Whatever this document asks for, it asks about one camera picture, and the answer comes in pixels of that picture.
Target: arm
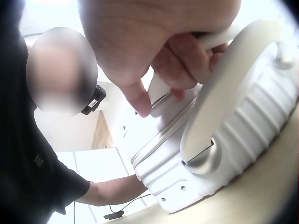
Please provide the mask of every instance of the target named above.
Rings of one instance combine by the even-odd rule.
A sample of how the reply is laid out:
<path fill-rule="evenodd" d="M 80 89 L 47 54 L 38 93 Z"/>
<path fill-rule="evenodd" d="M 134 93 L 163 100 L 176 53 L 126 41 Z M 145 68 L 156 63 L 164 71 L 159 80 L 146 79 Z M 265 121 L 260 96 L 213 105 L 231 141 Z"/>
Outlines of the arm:
<path fill-rule="evenodd" d="M 123 204 L 137 198 L 146 190 L 136 175 L 132 175 L 106 182 L 90 183 L 87 193 L 76 202 L 95 206 Z"/>

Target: label sticker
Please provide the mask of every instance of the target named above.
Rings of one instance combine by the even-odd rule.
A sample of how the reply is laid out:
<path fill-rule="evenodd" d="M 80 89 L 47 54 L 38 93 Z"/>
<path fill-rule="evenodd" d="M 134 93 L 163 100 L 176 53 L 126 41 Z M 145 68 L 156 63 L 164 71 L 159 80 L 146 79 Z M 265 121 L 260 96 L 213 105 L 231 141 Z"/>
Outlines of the label sticker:
<path fill-rule="evenodd" d="M 92 108 L 96 103 L 97 100 L 94 99 L 93 101 L 90 102 L 90 104 L 88 104 L 88 106 Z"/>

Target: finger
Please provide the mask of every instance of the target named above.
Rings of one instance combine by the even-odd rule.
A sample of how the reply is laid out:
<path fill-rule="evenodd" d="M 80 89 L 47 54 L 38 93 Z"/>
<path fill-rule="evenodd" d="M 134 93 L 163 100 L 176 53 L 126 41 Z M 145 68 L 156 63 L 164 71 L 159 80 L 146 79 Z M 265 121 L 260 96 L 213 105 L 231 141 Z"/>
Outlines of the finger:
<path fill-rule="evenodd" d="M 214 53 L 213 53 L 212 50 L 207 50 L 207 55 L 208 55 L 209 58 L 212 57 L 213 54 L 214 54 Z"/>
<path fill-rule="evenodd" d="M 218 61 L 220 60 L 222 53 L 215 53 L 210 57 L 210 70 L 214 70 Z"/>
<path fill-rule="evenodd" d="M 147 117 L 152 109 L 149 95 L 141 79 L 130 86 L 119 86 L 127 101 L 141 117 Z"/>
<path fill-rule="evenodd" d="M 226 51 L 227 47 L 228 47 L 228 43 L 224 43 L 222 45 L 219 45 L 219 46 L 213 48 L 212 51 L 214 54 L 215 53 L 223 53 Z"/>
<path fill-rule="evenodd" d="M 197 84 L 182 62 L 166 46 L 162 47 L 152 61 L 151 66 L 160 79 L 170 87 L 190 89 Z"/>
<path fill-rule="evenodd" d="M 209 57 L 191 33 L 173 36 L 169 39 L 169 45 L 197 82 L 204 84 L 208 81 Z"/>
<path fill-rule="evenodd" d="M 170 88 L 170 93 L 171 95 L 177 100 L 177 101 L 182 101 L 184 100 L 186 96 L 186 91 L 183 89 L 176 89 L 171 87 Z"/>

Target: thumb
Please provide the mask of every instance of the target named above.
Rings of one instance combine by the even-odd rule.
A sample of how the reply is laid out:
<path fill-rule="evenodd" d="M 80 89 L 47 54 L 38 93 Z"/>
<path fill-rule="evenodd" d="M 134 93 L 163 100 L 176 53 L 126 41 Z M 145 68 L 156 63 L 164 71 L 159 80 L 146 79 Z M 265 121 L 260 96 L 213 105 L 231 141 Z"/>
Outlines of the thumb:
<path fill-rule="evenodd" d="M 147 117 L 150 114 L 152 104 L 141 79 L 130 86 L 119 86 L 119 88 L 141 117 Z"/>

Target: white wall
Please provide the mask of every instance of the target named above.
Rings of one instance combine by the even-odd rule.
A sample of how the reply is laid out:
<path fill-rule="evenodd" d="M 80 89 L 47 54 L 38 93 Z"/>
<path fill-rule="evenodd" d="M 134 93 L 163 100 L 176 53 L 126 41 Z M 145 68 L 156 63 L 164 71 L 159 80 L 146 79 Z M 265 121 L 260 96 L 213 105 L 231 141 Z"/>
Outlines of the white wall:
<path fill-rule="evenodd" d="M 99 111 L 79 113 L 71 118 L 50 117 L 39 108 L 34 118 L 54 151 L 81 151 L 92 147 Z"/>

